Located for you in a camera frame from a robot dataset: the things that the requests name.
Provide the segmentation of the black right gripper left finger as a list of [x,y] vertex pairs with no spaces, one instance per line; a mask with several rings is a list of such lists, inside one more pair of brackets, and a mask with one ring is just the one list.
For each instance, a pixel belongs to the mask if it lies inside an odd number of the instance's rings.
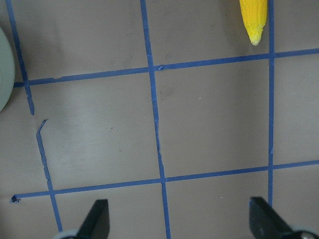
[[76,234],[76,238],[107,239],[109,233],[110,216],[108,200],[96,200]]

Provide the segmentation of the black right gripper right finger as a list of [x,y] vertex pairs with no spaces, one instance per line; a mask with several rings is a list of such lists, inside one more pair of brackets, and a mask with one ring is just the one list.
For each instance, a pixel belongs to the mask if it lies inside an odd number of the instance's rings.
[[249,201],[249,228],[256,239],[317,239],[311,231],[290,227],[262,197]]

